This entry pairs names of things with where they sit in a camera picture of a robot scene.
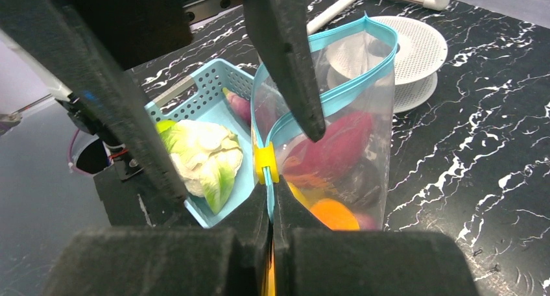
basket handle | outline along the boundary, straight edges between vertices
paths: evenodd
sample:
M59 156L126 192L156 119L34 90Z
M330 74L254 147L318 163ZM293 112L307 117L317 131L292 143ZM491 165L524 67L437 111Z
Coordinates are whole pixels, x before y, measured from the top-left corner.
M195 84L192 76L188 75L183 80L170 87L166 92L161 93L157 98L153 99L153 102L160 108Z

marble surface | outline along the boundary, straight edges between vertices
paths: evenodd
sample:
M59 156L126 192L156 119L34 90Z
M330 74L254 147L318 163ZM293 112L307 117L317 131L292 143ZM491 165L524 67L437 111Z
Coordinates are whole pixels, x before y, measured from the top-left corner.
M307 1L311 19L336 0ZM456 1L434 12L389 0L357 1L328 27L364 12L419 19L449 45L434 95L394 118L385 230L456 239L484 296L550 295L550 30ZM154 98L214 58L255 73L242 8L132 75Z

perforated tray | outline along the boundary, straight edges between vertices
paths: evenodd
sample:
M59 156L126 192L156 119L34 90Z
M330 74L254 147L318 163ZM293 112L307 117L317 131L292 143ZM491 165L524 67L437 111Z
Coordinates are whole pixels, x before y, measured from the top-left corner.
M145 106L145 110L154 123L164 119L173 121L193 119L216 123L228 128L239 139L244 154L243 163L237 172L233 191L222 210L214 215L206 200L201 197L188 195L185 200L185 207L204 228L216 225L246 200L254 189L250 127L246 126L240 118L235 117L222 93L222 88L227 87L237 95L250 100L253 80L249 74L229 62L215 59L176 83ZM174 97L192 89L196 89L197 92L183 104L168 113L162 112L163 107Z

black marble tabletop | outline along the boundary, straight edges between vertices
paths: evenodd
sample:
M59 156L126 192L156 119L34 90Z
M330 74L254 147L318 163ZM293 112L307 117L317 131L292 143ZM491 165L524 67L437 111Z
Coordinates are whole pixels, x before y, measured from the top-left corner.
M312 19L336 0L307 1ZM385 230L456 239L482 295L550 295L550 30L456 1L434 12L389 0L359 0L328 27L364 12L419 19L449 45L433 96L394 118ZM214 58L255 73L242 8L132 74L154 98Z

transparent bag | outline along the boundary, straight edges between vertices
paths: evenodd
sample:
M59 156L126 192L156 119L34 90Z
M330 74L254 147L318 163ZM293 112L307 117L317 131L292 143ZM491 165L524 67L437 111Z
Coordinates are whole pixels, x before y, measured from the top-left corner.
M367 16L309 37L326 134L309 140L264 65L252 89L252 141L274 146L294 196L333 230L381 228L387 197L397 34ZM270 170L263 170L272 218Z

